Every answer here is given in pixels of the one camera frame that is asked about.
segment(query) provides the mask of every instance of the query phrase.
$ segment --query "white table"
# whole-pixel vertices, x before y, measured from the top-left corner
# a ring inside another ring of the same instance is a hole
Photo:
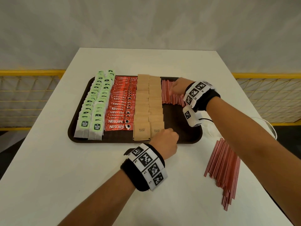
[[[260,117],[215,51],[80,48],[0,181],[0,225],[56,225],[118,169],[138,144],[77,144],[67,129],[96,72],[206,79],[222,98]],[[291,225],[244,163],[228,212],[203,176],[217,138],[204,131],[166,161],[169,178],[135,191],[115,225]]]

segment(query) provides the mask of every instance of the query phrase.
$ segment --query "white wall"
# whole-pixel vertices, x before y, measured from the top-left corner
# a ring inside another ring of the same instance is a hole
[[[232,72],[301,72],[301,0],[0,0],[0,69],[79,47],[217,50]]]

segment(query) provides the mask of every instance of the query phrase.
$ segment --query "tray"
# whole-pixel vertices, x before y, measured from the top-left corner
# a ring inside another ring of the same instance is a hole
[[[74,132],[77,125],[77,119],[81,110],[82,104],[90,90],[90,87],[94,81],[94,77],[90,79],[85,89],[84,94],[77,106],[75,114],[72,118],[70,126],[68,128],[68,137],[70,140],[76,143],[148,143],[149,141],[134,141],[133,131],[104,131],[102,140],[88,140],[83,138],[75,138]],[[161,80],[175,81],[178,78],[175,77],[161,77]],[[190,127],[184,117],[183,108],[180,105],[163,104],[164,115],[164,128],[172,128],[179,134],[178,143],[192,144],[198,142],[202,137],[201,125],[197,127]]]

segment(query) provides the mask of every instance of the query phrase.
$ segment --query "pile of straws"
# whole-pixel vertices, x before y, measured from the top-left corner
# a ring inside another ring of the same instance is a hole
[[[162,104],[173,104],[173,105],[180,105],[184,107],[186,104],[183,101],[184,94],[181,95],[180,97],[172,95],[169,95],[169,90],[174,82],[171,82],[169,80],[162,80],[161,85],[162,85]]]
[[[239,173],[240,158],[231,150],[226,141],[221,138],[215,144],[204,176],[210,174],[210,178],[216,180],[216,186],[223,192],[222,205],[228,210],[232,198],[235,199],[237,179]]]

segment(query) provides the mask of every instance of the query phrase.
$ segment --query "black wristband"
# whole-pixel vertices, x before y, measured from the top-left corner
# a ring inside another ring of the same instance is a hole
[[[152,145],[148,143],[146,143],[145,145],[147,145],[158,156],[163,166],[165,167],[165,162],[163,160],[163,157],[160,155],[160,153]],[[138,168],[134,165],[134,163],[130,159],[126,159],[124,163],[122,163],[122,165],[120,166],[120,169],[122,169],[126,173],[126,175],[131,180],[131,182],[133,183],[133,185],[136,187],[137,190],[139,191],[149,190],[148,183],[146,182],[142,173],[138,170]]]
[[[191,83],[185,90],[185,92],[192,86]],[[209,89],[206,93],[204,93],[196,102],[195,106],[192,108],[193,111],[206,111],[207,104],[214,97],[221,97],[214,89]]]

